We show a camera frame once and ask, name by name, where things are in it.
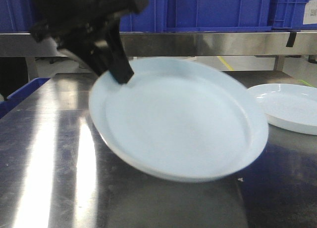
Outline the black gripper body camera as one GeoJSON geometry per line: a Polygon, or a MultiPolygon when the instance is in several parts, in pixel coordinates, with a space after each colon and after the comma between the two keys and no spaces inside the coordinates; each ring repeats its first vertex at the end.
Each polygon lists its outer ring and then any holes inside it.
{"type": "Polygon", "coordinates": [[[112,54],[123,55],[122,16],[141,13],[149,0],[32,0],[43,19],[30,33],[36,42],[52,37],[59,47],[106,41],[112,54]]]}

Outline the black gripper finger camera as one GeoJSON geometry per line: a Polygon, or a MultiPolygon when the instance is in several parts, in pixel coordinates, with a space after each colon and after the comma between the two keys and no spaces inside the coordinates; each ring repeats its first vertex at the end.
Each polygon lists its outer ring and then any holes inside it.
{"type": "Polygon", "coordinates": [[[134,75],[120,38],[119,22],[115,22],[105,35],[111,52],[108,70],[119,84],[126,84],[134,75]]]}
{"type": "Polygon", "coordinates": [[[85,41],[59,43],[59,52],[101,76],[108,70],[108,60],[94,44],[85,41]]]}

